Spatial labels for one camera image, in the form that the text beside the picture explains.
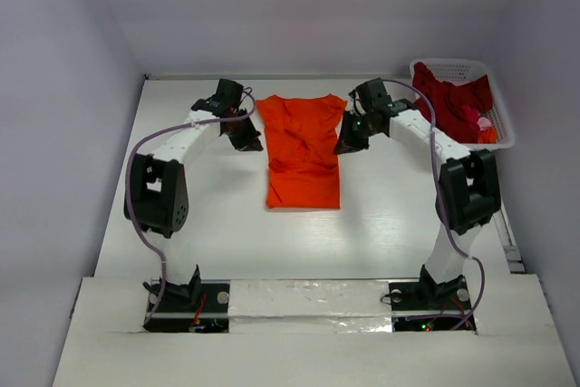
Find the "gray wall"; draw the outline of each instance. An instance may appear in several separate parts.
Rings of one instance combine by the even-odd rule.
[[[142,76],[103,0],[0,5],[0,385],[49,386]]]
[[[109,2],[148,73],[407,73],[480,57],[509,0]]]
[[[513,0],[490,46],[517,131],[499,154],[504,202],[580,381],[580,0]]]

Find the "white table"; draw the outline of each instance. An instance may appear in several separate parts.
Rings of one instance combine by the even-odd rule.
[[[275,93],[347,98],[364,79],[240,82],[252,86],[258,99]],[[146,134],[182,123],[191,104],[216,86],[217,81],[146,81],[129,150]],[[410,96],[396,84],[388,90],[394,97]],[[264,131],[257,113],[252,120]],[[417,157],[376,136],[369,150],[342,155],[339,162],[340,210],[268,210],[266,151],[238,152],[219,138],[188,170],[188,222],[169,243],[180,245],[181,260],[198,263],[206,279],[417,276],[440,224],[428,156]],[[122,214],[123,196],[121,174],[95,275],[158,277],[159,260]],[[167,246],[161,237],[156,240]],[[473,253],[482,257],[489,275],[509,273],[493,221],[481,231]]]
[[[305,98],[344,97],[363,79],[241,82],[257,98]],[[152,131],[182,123],[189,106],[216,85],[147,81],[130,148]],[[388,89],[397,97],[409,95]],[[262,131],[259,116],[253,121]],[[239,153],[227,139],[217,140],[188,173],[188,223],[169,242],[182,250],[183,264],[173,267],[199,263],[206,279],[415,277],[439,227],[426,158],[386,137],[371,138],[369,150],[340,157],[341,210],[271,211],[265,204],[266,152]],[[478,335],[329,328],[328,320],[342,321],[343,315],[357,323],[352,315],[364,306],[365,316],[386,319],[384,331],[390,331],[390,308],[376,298],[381,281],[355,282],[356,297],[332,294],[334,282],[317,282],[316,292],[329,286],[328,295],[340,301],[331,306],[343,307],[343,314],[327,313],[326,298],[318,305],[300,298],[294,284],[275,282],[275,298],[262,298],[261,285],[242,281],[232,284],[248,289],[236,301],[237,312],[262,310],[265,323],[242,323],[230,334],[145,333],[147,293],[140,282],[158,277],[160,264],[122,215],[121,181],[95,277],[82,283],[56,387],[574,385],[537,279],[509,273],[500,240],[506,229],[497,227],[501,219],[483,228],[472,249],[488,277],[476,312]],[[465,274],[469,288],[478,289],[477,268],[467,264]],[[280,310],[292,314],[291,324],[284,318],[268,322]]]

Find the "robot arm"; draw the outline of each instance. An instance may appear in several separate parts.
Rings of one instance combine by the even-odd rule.
[[[205,147],[222,134],[236,150],[263,150],[260,132],[247,113],[239,109],[244,88],[239,83],[220,79],[214,95],[198,100],[189,111],[186,124],[148,155],[137,154],[130,168],[130,193],[141,230],[151,230],[166,238],[179,231],[188,217],[189,199],[186,168]],[[208,122],[232,118],[231,122]],[[129,218],[127,205],[124,214]]]
[[[382,79],[359,85],[350,93],[353,109],[343,116],[335,154],[368,149],[368,138],[384,133],[411,150],[430,154],[430,123],[406,100],[394,102]],[[363,112],[358,110],[357,102]],[[442,131],[435,129],[436,161],[449,227],[459,249],[468,253],[471,244],[501,207],[498,173],[493,154],[488,150],[471,151]],[[450,243],[441,219],[440,231],[429,259],[420,271],[420,282],[411,297],[431,302],[444,299],[457,290],[466,260]]]

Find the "white wall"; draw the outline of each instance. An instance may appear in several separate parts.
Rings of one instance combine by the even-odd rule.
[[[498,156],[504,202],[580,381],[580,0],[514,0],[490,49],[517,131]]]
[[[480,57],[509,0],[109,2],[148,73],[395,73]]]
[[[52,385],[142,85],[103,0],[0,0],[0,385]]]

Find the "pile of clothes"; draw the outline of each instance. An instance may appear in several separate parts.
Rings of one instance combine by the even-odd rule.
[[[437,127],[452,139],[468,144],[495,144],[498,141],[498,133],[491,121],[481,116],[493,108],[487,76],[458,86],[438,81],[427,65],[416,63],[413,86],[430,100],[435,110]],[[415,105],[430,121],[425,101],[418,99]]]

